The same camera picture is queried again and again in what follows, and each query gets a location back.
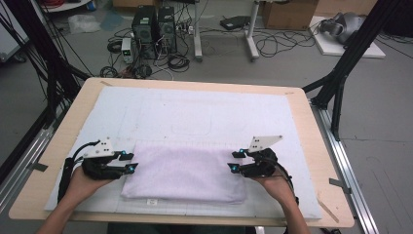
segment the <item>forearm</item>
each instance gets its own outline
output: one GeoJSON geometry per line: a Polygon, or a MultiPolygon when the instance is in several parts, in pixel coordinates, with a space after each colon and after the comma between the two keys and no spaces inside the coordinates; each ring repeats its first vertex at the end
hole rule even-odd
{"type": "Polygon", "coordinates": [[[63,198],[36,233],[61,234],[77,205],[77,203],[63,198]]]}
{"type": "Polygon", "coordinates": [[[283,202],[282,210],[285,214],[289,234],[310,234],[310,229],[295,201],[283,202]]]}

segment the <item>cardboard box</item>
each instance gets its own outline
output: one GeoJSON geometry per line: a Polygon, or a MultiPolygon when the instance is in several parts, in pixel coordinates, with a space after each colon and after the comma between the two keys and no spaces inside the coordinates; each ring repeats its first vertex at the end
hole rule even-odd
{"type": "Polygon", "coordinates": [[[353,12],[367,16],[376,2],[377,0],[319,0],[315,15],[319,17],[334,17],[339,12],[353,12]]]}
{"type": "Polygon", "coordinates": [[[158,0],[113,0],[115,8],[137,8],[139,5],[158,6],[158,0]]]}
{"type": "Polygon", "coordinates": [[[266,28],[307,30],[319,0],[291,0],[286,4],[266,3],[263,20],[266,28]]]}

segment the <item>human hand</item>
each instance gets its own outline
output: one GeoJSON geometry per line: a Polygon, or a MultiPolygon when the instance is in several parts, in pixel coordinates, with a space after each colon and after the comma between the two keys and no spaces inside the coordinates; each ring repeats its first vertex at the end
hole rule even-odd
{"type": "Polygon", "coordinates": [[[69,200],[74,206],[79,205],[88,199],[103,185],[113,181],[112,179],[94,180],[83,172],[82,167],[78,167],[72,174],[69,187],[67,188],[64,200],[69,200]]]}
{"type": "Polygon", "coordinates": [[[286,179],[282,176],[280,169],[276,169],[272,176],[256,177],[253,180],[259,182],[268,194],[275,198],[281,205],[288,202],[295,203],[295,196],[291,191],[286,179]]]}

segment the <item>sticker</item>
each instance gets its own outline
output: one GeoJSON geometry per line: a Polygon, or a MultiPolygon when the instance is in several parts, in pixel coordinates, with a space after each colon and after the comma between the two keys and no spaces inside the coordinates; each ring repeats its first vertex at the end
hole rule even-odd
{"type": "Polygon", "coordinates": [[[149,18],[142,18],[140,24],[149,24],[149,18]]]}
{"type": "Polygon", "coordinates": [[[148,200],[146,200],[146,205],[156,206],[156,205],[158,205],[158,199],[148,199],[148,200]]]}

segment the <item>lavender towel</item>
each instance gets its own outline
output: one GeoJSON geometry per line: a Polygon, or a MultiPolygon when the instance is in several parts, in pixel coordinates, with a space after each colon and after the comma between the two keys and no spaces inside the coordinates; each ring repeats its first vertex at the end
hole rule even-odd
{"type": "Polygon", "coordinates": [[[139,141],[122,195],[127,198],[167,199],[239,204],[245,199],[244,179],[227,163],[242,163],[228,146],[139,141]]]}

